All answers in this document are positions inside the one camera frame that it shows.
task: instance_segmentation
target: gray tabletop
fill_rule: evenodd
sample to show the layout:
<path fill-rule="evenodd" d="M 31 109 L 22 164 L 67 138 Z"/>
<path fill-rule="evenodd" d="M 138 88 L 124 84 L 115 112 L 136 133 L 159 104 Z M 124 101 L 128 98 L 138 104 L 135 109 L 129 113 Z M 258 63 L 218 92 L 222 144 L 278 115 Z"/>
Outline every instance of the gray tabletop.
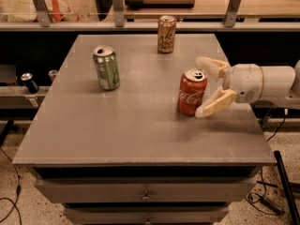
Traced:
<path fill-rule="evenodd" d="M 105 92 L 93 63 L 113 46 L 120 86 Z M 274 164 L 248 104 L 204 119 L 176 110 L 180 77 L 197 56 L 226 60 L 214 35 L 176 35 L 172 53 L 157 35 L 78 36 L 14 158 L 20 165 Z"/>

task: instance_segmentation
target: brown soda can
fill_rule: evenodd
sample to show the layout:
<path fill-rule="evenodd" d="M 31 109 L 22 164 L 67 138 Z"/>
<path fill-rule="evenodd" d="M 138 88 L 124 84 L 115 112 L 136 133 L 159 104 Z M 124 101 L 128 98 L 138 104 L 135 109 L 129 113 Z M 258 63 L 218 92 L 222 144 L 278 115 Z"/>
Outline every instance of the brown soda can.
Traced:
<path fill-rule="evenodd" d="M 207 85 L 204 70 L 189 68 L 181 76 L 177 109 L 180 113 L 193 116 L 203 103 L 203 95 Z"/>
<path fill-rule="evenodd" d="M 161 53 L 171 53 L 174 49 L 176 19 L 173 16 L 161 16 L 158 21 L 157 49 Z"/>

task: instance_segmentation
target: black metal leg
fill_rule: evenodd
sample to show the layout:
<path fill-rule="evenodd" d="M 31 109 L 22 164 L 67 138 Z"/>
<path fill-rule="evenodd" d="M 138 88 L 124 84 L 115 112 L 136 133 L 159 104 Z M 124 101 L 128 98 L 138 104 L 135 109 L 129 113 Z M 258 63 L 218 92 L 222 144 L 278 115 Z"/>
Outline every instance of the black metal leg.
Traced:
<path fill-rule="evenodd" d="M 279 151 L 275 151 L 274 155 L 275 155 L 275 158 L 277 160 L 277 167 L 278 167 L 279 175 L 280 175 L 280 178 L 281 178 L 281 183 L 282 183 L 284 193 L 285 193 L 285 196 L 287 198 L 288 205 L 289 205 L 289 208 L 290 208 L 292 223 L 293 223 L 293 225 L 300 225 L 299 212 L 298 212 L 298 209 L 297 209 L 297 205 L 294 201 L 293 192 L 292 192 L 292 189 L 291 189 L 291 184 L 289 182 L 288 175 L 285 171 L 284 164 L 283 164 L 283 161 L 282 161 L 282 158 L 281 158 L 281 154 L 280 154 Z"/>
<path fill-rule="evenodd" d="M 8 135 L 9 131 L 13 127 L 13 120 L 8 120 L 6 126 L 4 127 L 3 131 L 0 134 L 0 146 L 2 145 L 3 141 L 5 140 L 6 136 Z"/>

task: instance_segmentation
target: desk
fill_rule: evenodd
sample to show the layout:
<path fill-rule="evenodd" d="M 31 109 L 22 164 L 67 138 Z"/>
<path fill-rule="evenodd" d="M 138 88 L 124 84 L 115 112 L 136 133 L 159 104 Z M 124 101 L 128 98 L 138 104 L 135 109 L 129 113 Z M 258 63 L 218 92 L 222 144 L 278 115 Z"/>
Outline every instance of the desk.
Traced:
<path fill-rule="evenodd" d="M 170 14 L 178 19 L 223 19 L 229 0 L 196 0 L 193 8 L 133 9 L 124 6 L 127 19 L 158 18 Z M 300 0 L 242 0 L 238 18 L 299 18 Z"/>
<path fill-rule="evenodd" d="M 98 85 L 99 44 L 119 62 L 111 92 Z M 247 104 L 201 120 L 176 110 L 180 76 L 199 55 L 226 60 L 210 34 L 178 34 L 169 54 L 157 52 L 157 35 L 78 36 L 14 164 L 74 223 L 222 220 L 275 159 Z"/>

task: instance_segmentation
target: red soda can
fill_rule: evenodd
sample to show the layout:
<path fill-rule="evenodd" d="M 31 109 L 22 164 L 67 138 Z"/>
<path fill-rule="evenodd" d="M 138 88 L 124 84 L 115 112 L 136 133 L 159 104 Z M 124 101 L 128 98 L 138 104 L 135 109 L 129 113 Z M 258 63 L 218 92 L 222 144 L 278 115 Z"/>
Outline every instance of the red soda can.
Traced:
<path fill-rule="evenodd" d="M 197 108 L 203 103 L 203 95 L 207 85 L 204 70 L 189 68 L 181 76 L 177 109 L 185 115 L 195 115 Z"/>

